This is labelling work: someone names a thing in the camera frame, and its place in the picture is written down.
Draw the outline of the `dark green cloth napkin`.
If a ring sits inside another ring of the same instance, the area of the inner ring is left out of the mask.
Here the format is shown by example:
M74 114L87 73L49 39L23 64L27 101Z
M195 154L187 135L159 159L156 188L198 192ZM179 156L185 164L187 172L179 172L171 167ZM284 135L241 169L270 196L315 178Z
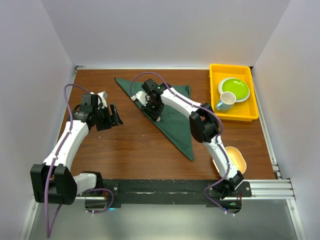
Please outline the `dark green cloth napkin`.
M129 96L141 91L142 82L131 83L119 77L115 82ZM190 131L189 120L176 109L165 105L160 114L160 121L152 123L190 160L194 161L194 152L192 147L192 135Z

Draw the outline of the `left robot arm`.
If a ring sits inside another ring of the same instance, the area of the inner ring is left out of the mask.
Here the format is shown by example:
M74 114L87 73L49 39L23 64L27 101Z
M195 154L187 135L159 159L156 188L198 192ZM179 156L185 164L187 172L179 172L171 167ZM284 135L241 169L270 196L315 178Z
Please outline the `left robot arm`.
M77 195L84 192L99 196L104 190L102 175L97 171L84 171L72 176L70 169L75 155L91 128L104 131L123 125L115 104L107 104L105 91L83 94L68 117L65 129L56 146L41 164L30 170L36 202L71 205Z

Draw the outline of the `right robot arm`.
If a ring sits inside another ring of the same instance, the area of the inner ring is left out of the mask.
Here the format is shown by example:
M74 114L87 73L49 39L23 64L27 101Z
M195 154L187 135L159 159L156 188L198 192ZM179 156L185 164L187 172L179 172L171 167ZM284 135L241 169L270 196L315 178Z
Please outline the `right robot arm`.
M222 123L209 103L192 101L172 86L166 83L157 84L152 79L145 81L142 90L131 99L140 102L141 110L153 121L159 120L166 106L184 115L189 121L192 137L206 147L218 170L221 180L216 185L230 197L241 190L243 174L228 156L221 138L222 130L219 129Z

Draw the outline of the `white blue mug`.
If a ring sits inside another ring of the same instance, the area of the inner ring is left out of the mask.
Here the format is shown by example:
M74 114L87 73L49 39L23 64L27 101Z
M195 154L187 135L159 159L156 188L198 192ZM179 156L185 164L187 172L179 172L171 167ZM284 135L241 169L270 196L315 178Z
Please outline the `white blue mug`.
M233 107L236 100L237 98L232 92L225 91L220 95L216 109L223 113L228 112Z

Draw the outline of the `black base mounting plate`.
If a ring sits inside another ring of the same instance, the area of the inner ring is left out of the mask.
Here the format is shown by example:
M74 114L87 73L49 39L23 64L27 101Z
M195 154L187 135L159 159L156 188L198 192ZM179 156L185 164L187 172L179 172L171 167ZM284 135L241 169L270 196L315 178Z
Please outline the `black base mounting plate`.
M229 211L238 211L242 200L252 196L250 183L244 181L236 191L223 189L220 183L215 187L214 180L191 179L104 179L103 186L113 192L85 193L84 206L89 210L100 211L110 203L111 208L120 208L125 204L151 205L205 205L215 207L214 200Z

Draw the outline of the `yellow plastic bin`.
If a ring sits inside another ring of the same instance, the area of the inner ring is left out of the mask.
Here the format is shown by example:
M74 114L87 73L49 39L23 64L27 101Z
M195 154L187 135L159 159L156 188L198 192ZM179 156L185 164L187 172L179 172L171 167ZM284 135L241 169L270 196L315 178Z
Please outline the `yellow plastic bin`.
M222 120L251 122L259 118L251 69L248 66L212 63L209 66L210 99ZM230 92L235 102L227 107L221 95Z

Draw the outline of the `green plate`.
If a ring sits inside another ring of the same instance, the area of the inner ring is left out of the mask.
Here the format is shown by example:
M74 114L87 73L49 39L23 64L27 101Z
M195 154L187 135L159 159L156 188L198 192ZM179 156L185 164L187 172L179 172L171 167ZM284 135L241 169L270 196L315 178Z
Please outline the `green plate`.
M218 84L218 91L220 94L223 92L232 92L236 96L236 103L246 101L251 94L249 86L243 80L235 77L224 78Z

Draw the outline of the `cream square bowl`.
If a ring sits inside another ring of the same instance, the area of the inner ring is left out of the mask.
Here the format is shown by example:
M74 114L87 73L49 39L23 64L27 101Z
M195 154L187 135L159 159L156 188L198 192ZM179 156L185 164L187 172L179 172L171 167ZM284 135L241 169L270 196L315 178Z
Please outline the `cream square bowl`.
M241 152L233 146L225 147L225 152L228 155L231 169L229 170L229 175L232 175L233 172L240 171L242 174L245 173L247 169L246 161L241 154ZM221 177L223 177L227 172L227 160L223 152L219 147L213 148L213 157L212 161Z

